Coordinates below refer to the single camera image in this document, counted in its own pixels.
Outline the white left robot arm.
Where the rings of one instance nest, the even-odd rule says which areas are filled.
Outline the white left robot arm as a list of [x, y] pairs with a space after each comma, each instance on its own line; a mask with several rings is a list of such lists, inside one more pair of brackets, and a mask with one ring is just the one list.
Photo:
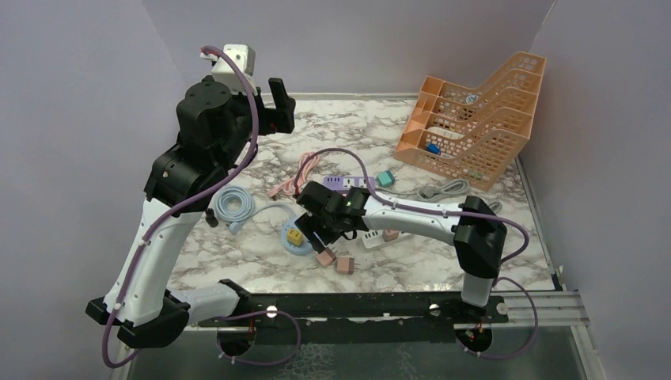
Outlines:
[[167, 284], [217, 184], [231, 181], [255, 157], [252, 141], [294, 129], [295, 100], [281, 78], [268, 84], [272, 108], [260, 95], [247, 98], [212, 77], [191, 86], [177, 104], [176, 143], [152, 165], [127, 261], [112, 289], [86, 307], [98, 324], [117, 327], [128, 347], [163, 348], [190, 324], [221, 317], [239, 325], [248, 317], [247, 291], [229, 280], [193, 291], [169, 290]]

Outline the teal plug adapter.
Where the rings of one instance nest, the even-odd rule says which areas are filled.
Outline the teal plug adapter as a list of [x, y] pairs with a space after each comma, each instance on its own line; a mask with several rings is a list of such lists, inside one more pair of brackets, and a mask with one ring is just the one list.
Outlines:
[[381, 188], [391, 188], [396, 182], [396, 179], [390, 170], [380, 172], [376, 176], [376, 180]]

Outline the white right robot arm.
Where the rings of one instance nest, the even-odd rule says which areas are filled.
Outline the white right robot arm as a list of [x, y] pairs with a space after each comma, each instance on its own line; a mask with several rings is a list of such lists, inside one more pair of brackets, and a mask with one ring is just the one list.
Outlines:
[[308, 182], [294, 198], [305, 210], [296, 225], [319, 253], [348, 234], [371, 230], [397, 230], [453, 246], [464, 272], [456, 303], [458, 315], [475, 322], [487, 313], [507, 228], [481, 198], [425, 203], [379, 196], [360, 187], [343, 195], [315, 181]]

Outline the yellow plug adapter front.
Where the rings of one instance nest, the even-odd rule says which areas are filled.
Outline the yellow plug adapter front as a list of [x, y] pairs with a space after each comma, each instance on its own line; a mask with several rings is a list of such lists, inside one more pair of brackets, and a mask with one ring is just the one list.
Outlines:
[[288, 244], [298, 247], [303, 244], [304, 236], [300, 230], [289, 228], [286, 232], [286, 241]]

